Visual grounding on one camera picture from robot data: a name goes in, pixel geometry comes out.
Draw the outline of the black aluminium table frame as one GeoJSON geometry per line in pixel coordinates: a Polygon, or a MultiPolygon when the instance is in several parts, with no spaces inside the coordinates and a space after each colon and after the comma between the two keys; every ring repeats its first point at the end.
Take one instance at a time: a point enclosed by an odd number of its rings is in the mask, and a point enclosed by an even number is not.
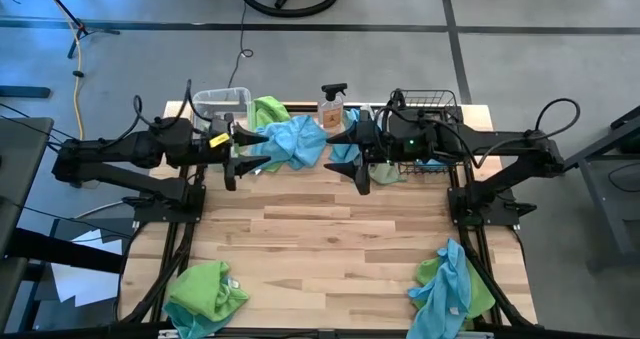
{"type": "Polygon", "coordinates": [[[323,165],[246,176],[227,191],[205,174],[192,225],[146,225],[124,270],[119,309],[132,313],[184,251],[184,267],[223,261],[249,299],[211,339],[403,337],[419,264],[456,238],[447,203],[464,173],[414,174],[366,196],[323,165]]]}

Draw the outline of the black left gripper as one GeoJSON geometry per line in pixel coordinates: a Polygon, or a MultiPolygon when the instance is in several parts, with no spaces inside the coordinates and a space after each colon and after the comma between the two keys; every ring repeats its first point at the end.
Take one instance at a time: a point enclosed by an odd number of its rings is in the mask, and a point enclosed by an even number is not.
{"type": "Polygon", "coordinates": [[[206,132],[197,140],[196,165],[221,164],[223,179],[227,190],[237,188],[235,176],[243,175],[259,168],[271,160],[270,156],[238,156],[234,143],[239,147],[268,142],[269,137],[251,132],[239,123],[234,123],[234,116],[225,113],[215,116],[209,123],[206,132]]]}

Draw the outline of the grey desk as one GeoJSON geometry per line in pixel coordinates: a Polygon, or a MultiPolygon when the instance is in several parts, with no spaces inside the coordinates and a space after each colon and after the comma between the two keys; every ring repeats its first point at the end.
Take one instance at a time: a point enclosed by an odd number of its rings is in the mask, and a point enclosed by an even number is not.
{"type": "Polygon", "coordinates": [[[19,218],[53,124],[51,118],[0,118],[0,335],[28,263],[20,252],[19,218]]]}

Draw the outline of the clear plastic bin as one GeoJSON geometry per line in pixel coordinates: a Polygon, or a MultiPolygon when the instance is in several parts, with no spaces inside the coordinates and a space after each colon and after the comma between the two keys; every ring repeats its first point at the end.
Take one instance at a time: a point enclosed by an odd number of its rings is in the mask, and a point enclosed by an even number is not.
{"type": "MultiPolygon", "coordinates": [[[[234,116],[234,123],[239,123],[243,128],[250,131],[253,125],[251,93],[247,88],[234,87],[227,89],[205,90],[196,93],[192,97],[193,127],[196,132],[193,136],[193,143],[197,145],[197,140],[201,138],[201,133],[206,132],[209,123],[215,116],[222,117],[225,113],[234,116]]],[[[237,157],[242,153],[241,148],[234,143],[237,157]]],[[[221,164],[215,164],[219,172],[223,173],[221,164]]]]}

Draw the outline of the white paper sheet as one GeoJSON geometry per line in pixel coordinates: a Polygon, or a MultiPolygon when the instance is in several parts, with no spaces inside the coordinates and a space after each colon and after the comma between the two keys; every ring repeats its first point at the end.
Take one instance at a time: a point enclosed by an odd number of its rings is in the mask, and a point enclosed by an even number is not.
{"type": "MultiPolygon", "coordinates": [[[[95,249],[122,253],[122,240],[106,242],[100,230],[86,232],[73,239],[74,243],[95,249]]],[[[117,273],[51,264],[55,287],[61,302],[74,299],[76,307],[114,298],[117,294],[117,273]]]]}

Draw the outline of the black support beam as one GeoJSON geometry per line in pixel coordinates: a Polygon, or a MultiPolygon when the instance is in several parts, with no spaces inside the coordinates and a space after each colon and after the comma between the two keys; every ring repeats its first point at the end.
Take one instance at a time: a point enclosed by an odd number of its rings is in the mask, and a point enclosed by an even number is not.
{"type": "Polygon", "coordinates": [[[16,228],[4,247],[3,255],[64,264],[82,269],[119,273],[121,254],[83,246],[70,241],[16,228]]]}

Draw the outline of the dark flat bar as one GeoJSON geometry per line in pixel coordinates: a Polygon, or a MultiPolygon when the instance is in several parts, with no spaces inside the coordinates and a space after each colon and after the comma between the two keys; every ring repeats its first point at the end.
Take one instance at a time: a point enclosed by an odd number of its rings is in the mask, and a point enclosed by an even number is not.
{"type": "Polygon", "coordinates": [[[50,95],[48,87],[0,85],[0,97],[47,99],[50,95]]]}

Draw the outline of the teal microfiber towel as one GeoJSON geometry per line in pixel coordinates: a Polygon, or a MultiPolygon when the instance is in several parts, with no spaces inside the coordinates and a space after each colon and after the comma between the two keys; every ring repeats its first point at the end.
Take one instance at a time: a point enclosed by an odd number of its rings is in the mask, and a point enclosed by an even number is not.
{"type": "Polygon", "coordinates": [[[221,321],[211,321],[201,314],[192,314],[182,306],[167,302],[163,307],[181,339],[202,339],[214,335],[224,328],[233,318],[227,316],[221,321]]]}

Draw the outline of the pale green microfiber towel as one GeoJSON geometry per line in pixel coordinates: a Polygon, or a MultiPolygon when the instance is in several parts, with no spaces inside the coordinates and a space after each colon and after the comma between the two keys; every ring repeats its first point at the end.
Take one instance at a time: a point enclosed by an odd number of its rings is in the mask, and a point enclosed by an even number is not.
{"type": "Polygon", "coordinates": [[[390,185],[405,181],[405,178],[400,174],[398,166],[395,164],[372,164],[369,168],[369,175],[374,182],[380,185],[390,185]]]}

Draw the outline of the grey metal stand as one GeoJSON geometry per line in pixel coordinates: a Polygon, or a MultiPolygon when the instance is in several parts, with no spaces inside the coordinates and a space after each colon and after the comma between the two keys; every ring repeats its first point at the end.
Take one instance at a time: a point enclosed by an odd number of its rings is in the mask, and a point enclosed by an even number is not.
{"type": "Polygon", "coordinates": [[[640,267],[640,105],[614,120],[608,133],[565,160],[566,172],[577,169],[593,202],[610,252],[587,262],[592,272],[640,267]]]}

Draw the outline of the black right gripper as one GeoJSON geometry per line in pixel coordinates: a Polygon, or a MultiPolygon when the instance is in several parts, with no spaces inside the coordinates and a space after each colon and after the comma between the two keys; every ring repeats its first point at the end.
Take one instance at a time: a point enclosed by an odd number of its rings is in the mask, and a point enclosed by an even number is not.
{"type": "Polygon", "coordinates": [[[371,119],[360,120],[355,123],[355,128],[338,133],[328,138],[326,142],[331,145],[358,145],[360,155],[355,160],[355,164],[353,162],[332,162],[325,164],[324,167],[350,178],[354,181],[356,189],[361,195],[368,195],[371,184],[370,165],[389,161],[388,148],[383,145],[378,125],[371,119]]]}

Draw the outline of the black tripod stand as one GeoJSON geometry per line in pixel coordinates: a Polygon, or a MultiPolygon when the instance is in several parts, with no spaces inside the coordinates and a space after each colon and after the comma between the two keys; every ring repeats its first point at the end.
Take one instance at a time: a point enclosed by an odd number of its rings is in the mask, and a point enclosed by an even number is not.
{"type": "Polygon", "coordinates": [[[105,29],[87,26],[81,19],[76,17],[71,11],[67,8],[67,6],[61,0],[52,0],[56,7],[61,11],[64,18],[67,20],[67,23],[70,25],[71,33],[73,35],[72,44],[67,53],[67,58],[72,59],[75,54],[80,52],[80,44],[79,42],[92,34],[95,33],[104,33],[109,35],[120,35],[121,32],[119,30],[114,29],[105,29]]]}

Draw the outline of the spray bottle with orange label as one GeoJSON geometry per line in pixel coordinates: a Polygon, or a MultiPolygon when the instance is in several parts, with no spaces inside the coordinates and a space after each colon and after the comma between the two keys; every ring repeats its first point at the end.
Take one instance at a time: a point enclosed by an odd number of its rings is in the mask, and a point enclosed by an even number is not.
{"type": "Polygon", "coordinates": [[[347,83],[325,84],[321,87],[324,97],[318,102],[318,119],[325,130],[342,125],[347,83]]]}

